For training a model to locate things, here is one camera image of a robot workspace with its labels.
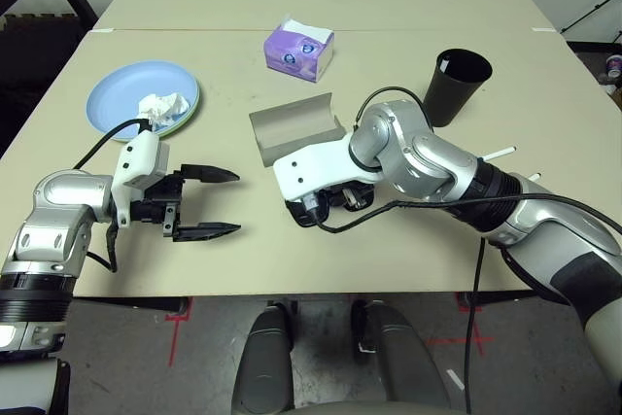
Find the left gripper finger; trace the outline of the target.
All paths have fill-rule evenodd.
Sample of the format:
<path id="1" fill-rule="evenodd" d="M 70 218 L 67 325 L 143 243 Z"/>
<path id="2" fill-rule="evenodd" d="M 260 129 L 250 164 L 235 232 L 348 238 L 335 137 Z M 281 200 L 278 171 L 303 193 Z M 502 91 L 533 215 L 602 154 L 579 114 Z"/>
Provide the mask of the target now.
<path id="1" fill-rule="evenodd" d="M 207 241 L 238 231 L 240 225 L 229 223 L 199 223 L 194 226 L 177 226 L 173 229 L 174 242 Z"/>
<path id="2" fill-rule="evenodd" d="M 227 183 L 239 180 L 237 174 L 227 169 L 200 164 L 182 164 L 180 175 L 186 180 L 197 180 L 201 183 Z"/>

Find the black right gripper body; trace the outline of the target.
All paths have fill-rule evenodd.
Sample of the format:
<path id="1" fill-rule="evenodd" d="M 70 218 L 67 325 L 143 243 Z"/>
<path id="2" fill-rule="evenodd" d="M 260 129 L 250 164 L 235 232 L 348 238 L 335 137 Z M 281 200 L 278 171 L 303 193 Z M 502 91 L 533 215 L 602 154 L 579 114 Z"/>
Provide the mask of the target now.
<path id="1" fill-rule="evenodd" d="M 374 202 L 374 185 L 360 181 L 349 181 L 323 189 L 330 207 L 347 211 L 361 211 Z"/>

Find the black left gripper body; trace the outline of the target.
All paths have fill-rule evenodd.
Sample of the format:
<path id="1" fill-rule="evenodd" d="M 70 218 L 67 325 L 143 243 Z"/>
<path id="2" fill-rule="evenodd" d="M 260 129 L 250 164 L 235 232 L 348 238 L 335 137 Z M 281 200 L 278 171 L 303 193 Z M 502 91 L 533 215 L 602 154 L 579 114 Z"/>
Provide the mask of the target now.
<path id="1" fill-rule="evenodd" d="M 164 237 L 180 240 L 180 207 L 185 179 L 180 170 L 166 175 L 144 191 L 141 200 L 130 203 L 133 222 L 162 225 Z"/>

